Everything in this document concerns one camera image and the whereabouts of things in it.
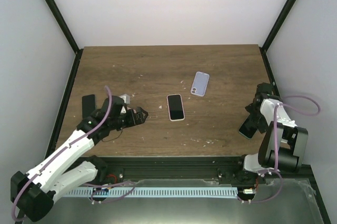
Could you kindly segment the black phone green edge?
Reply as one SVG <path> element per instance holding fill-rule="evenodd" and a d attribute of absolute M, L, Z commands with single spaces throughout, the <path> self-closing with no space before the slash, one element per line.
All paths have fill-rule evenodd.
<path fill-rule="evenodd" d="M 254 121 L 247 117 L 244 123 L 239 128 L 239 133 L 247 139 L 252 139 L 257 131 Z"/>

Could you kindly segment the purple phone case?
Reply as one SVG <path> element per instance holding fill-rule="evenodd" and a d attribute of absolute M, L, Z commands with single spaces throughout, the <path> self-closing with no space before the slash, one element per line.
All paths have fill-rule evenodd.
<path fill-rule="evenodd" d="M 206 93 L 209 79 L 209 74 L 196 72 L 190 93 L 195 96 L 203 97 Z"/>

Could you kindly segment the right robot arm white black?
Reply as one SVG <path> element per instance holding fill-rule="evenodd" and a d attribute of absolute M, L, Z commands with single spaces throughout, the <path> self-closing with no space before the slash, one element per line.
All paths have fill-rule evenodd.
<path fill-rule="evenodd" d="M 234 169 L 235 180 L 247 183 L 253 172 L 286 171 L 297 173 L 308 140 L 308 131 L 299 127 L 285 111 L 282 99 L 273 94 L 268 83 L 257 85 L 252 103 L 245 107 L 249 113 L 239 133 L 251 139 L 256 132 L 264 134 L 257 153 L 244 155 L 241 165 Z"/>

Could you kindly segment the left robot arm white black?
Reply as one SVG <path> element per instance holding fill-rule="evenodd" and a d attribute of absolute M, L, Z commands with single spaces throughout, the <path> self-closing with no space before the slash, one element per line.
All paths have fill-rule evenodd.
<path fill-rule="evenodd" d="M 141 107 L 128 108 L 125 99 L 109 96 L 101 108 L 92 111 L 77 125 L 68 139 L 50 156 L 26 173 L 17 171 L 11 177 L 12 218 L 37 222 L 53 205 L 76 187 L 107 179 L 103 160 L 91 156 L 75 168 L 71 165 L 85 152 L 106 138 L 111 131 L 141 125 L 148 117 Z"/>

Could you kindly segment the black phone teal edge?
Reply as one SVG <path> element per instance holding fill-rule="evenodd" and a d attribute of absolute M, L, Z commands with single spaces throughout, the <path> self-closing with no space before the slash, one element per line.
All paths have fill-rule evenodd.
<path fill-rule="evenodd" d="M 85 95 L 82 97 L 82 118 L 90 116 L 96 109 L 96 97 L 94 94 Z"/>

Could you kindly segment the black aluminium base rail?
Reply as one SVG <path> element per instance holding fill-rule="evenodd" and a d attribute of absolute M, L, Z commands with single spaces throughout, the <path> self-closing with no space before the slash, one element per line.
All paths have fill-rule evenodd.
<path fill-rule="evenodd" d="M 257 174 L 243 170 L 239 156 L 102 157 L 108 173 L 125 180 L 203 179 L 252 184 Z"/>

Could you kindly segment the right black frame post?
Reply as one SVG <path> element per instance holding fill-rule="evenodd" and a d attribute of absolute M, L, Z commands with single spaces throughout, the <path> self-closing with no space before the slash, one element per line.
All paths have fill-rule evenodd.
<path fill-rule="evenodd" d="M 289 15 L 296 1 L 297 0 L 286 0 L 285 1 L 276 21 L 274 22 L 269 34 L 267 35 L 265 42 L 263 43 L 262 47 L 260 47 L 260 50 L 262 53 L 266 53 L 268 49 L 270 48 L 270 46 L 272 45 L 274 39 L 276 38 L 279 30 L 284 24 L 287 16 Z"/>

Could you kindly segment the black frame post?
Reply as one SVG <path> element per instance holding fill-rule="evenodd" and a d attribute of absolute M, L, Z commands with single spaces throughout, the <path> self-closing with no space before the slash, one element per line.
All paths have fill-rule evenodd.
<path fill-rule="evenodd" d="M 81 50 L 79 46 L 77 45 L 77 42 L 75 41 L 59 7 L 57 6 L 57 3 L 55 0 L 44 0 L 47 6 L 49 7 L 52 15 L 54 16 L 58 26 L 60 27 L 62 33 L 64 34 L 67 42 L 69 43 L 71 49 L 73 52 L 77 55 Z"/>
<path fill-rule="evenodd" d="M 284 24 L 287 16 L 289 15 L 296 1 L 297 0 L 286 0 L 285 1 L 276 21 L 274 22 L 269 34 L 267 35 L 265 42 L 263 43 L 262 47 L 260 47 L 260 50 L 262 53 L 266 53 L 268 49 L 270 48 L 270 46 L 272 45 L 274 39 L 276 38 L 279 30 Z"/>

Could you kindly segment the left black frame post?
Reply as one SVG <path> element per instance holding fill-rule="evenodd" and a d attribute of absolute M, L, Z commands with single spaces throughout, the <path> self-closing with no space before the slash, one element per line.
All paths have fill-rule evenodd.
<path fill-rule="evenodd" d="M 49 7 L 52 15 L 54 16 L 58 26 L 60 27 L 62 33 L 64 34 L 67 42 L 69 43 L 71 49 L 73 52 L 77 55 L 81 50 L 79 46 L 77 45 L 77 42 L 75 41 L 59 7 L 57 6 L 57 3 L 55 0 L 44 0 L 47 6 Z"/>

